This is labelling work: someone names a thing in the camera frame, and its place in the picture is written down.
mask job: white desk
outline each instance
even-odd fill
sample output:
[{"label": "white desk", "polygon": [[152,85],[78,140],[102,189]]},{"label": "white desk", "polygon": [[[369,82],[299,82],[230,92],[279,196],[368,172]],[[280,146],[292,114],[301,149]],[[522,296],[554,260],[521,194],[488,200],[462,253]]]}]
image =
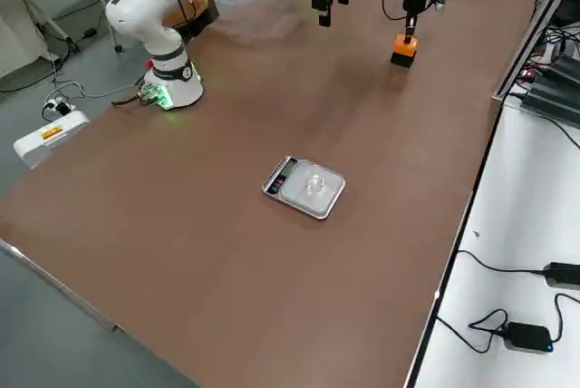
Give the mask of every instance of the white desk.
[{"label": "white desk", "polygon": [[[565,126],[580,142],[580,130]],[[552,123],[505,107],[459,249],[504,268],[580,264],[580,150]],[[488,334],[468,323],[496,308],[509,319],[557,333],[554,294],[541,276],[502,274],[458,254],[439,316],[478,348]],[[560,300],[564,336],[551,354],[514,352],[495,338],[490,351],[470,351],[437,322],[420,368],[418,388],[558,386],[580,384],[580,306]]]}]

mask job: black power adapter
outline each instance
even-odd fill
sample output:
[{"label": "black power adapter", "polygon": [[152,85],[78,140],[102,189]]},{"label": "black power adapter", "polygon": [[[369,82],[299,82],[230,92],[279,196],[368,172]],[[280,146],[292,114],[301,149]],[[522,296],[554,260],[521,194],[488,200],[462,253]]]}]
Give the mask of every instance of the black power adapter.
[{"label": "black power adapter", "polygon": [[580,287],[580,266],[566,263],[550,263],[542,275],[549,286]]},{"label": "black power adapter", "polygon": [[458,254],[466,254],[472,257],[480,266],[499,273],[529,273],[543,276],[549,286],[580,287],[580,266],[567,263],[550,263],[541,270],[532,268],[499,268],[485,264],[468,250],[461,249]]},{"label": "black power adapter", "polygon": [[509,322],[498,335],[504,338],[504,344],[510,350],[543,354],[554,352],[550,331],[545,326]]}]

